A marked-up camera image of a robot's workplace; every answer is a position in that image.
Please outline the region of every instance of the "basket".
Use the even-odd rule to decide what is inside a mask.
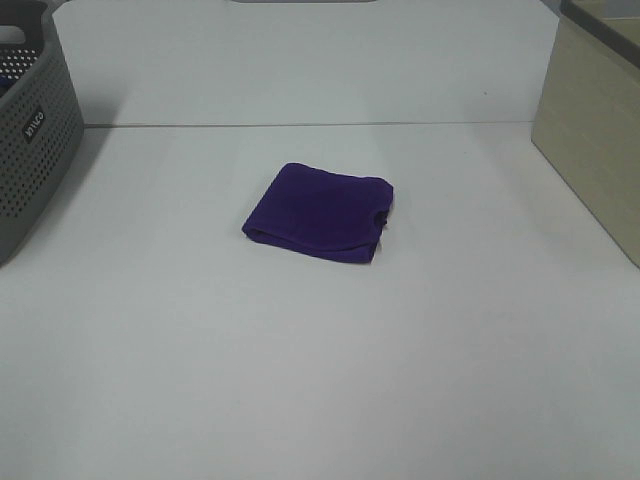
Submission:
[[[64,177],[82,139],[78,99],[53,23],[53,1],[0,0],[0,265],[16,252]]]

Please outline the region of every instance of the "folded fabric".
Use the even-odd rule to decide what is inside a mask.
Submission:
[[[393,187],[381,178],[285,165],[242,231],[253,241],[345,263],[369,263]]]
[[[7,90],[15,83],[15,80],[12,80],[8,77],[3,77],[0,75],[0,97],[7,93]]]

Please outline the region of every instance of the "logo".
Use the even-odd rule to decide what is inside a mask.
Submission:
[[[31,115],[31,118],[29,118],[29,121],[22,129],[22,135],[27,143],[31,143],[33,141],[46,119],[47,117],[44,116],[44,110],[42,110],[42,107],[38,105],[38,108],[36,108],[36,111],[33,112],[33,115]]]

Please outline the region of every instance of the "perforated basket wall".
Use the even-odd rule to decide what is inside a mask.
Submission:
[[[23,44],[0,43],[0,264],[12,256],[66,173],[82,138],[78,100],[48,5],[0,1],[0,24]]]

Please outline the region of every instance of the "white table surface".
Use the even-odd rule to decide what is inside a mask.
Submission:
[[[0,478],[640,478],[640,272],[530,129],[89,130],[0,274]],[[395,185],[372,265],[244,238],[288,161]]]
[[[531,121],[538,0],[75,0],[56,23],[91,124]]]

